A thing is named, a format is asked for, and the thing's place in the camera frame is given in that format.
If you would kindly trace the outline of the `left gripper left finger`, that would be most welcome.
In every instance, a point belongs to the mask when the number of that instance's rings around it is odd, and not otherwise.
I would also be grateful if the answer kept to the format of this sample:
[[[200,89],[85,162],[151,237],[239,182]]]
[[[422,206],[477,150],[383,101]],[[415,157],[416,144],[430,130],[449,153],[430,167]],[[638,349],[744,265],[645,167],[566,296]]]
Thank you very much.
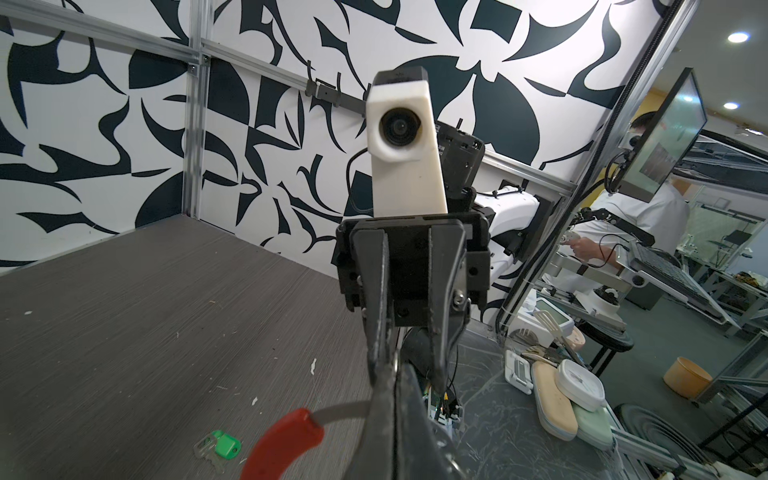
[[[378,374],[358,446],[343,479],[396,478],[396,386],[393,366]]]

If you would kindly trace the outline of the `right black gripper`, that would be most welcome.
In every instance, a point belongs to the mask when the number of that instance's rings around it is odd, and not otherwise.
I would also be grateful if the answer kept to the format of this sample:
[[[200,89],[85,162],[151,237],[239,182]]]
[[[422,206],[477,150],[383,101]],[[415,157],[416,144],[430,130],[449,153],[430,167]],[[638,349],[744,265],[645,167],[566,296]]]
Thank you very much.
[[[430,383],[437,392],[445,392],[456,276],[466,250],[466,284],[461,290],[472,305],[486,307],[491,283],[489,243],[489,221],[478,211],[350,219],[337,227],[331,263],[337,268],[347,308],[365,310],[371,384],[394,361],[394,300],[399,326],[424,326],[428,280]]]

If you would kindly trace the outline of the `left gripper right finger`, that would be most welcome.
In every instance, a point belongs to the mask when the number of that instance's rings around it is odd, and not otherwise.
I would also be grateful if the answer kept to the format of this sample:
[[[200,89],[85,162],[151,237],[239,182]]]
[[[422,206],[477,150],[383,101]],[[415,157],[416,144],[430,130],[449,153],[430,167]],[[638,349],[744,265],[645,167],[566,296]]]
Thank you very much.
[[[394,479],[464,479],[453,440],[427,414],[415,370],[402,364],[396,375]]]

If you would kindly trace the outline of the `green key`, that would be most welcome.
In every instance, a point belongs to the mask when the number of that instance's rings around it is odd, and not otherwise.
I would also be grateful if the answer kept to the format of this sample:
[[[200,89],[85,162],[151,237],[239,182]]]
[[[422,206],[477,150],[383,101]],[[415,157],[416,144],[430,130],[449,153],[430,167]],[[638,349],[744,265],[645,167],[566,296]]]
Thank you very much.
[[[221,430],[207,434],[193,446],[194,456],[210,462],[219,473],[223,473],[225,464],[235,459],[241,451],[241,441]]]

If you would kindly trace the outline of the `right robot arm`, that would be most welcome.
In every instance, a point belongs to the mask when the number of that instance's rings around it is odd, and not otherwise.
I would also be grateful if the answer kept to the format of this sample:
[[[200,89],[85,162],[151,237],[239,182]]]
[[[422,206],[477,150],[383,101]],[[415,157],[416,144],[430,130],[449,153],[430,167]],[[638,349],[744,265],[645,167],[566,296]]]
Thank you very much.
[[[530,257],[552,209],[510,182],[476,191],[484,143],[443,122],[435,127],[447,213],[348,219],[336,231],[332,262],[348,309],[362,312],[372,383],[394,361],[397,329],[414,327],[416,344],[404,357],[434,389],[446,389],[449,355],[471,309],[485,309],[491,284]]]

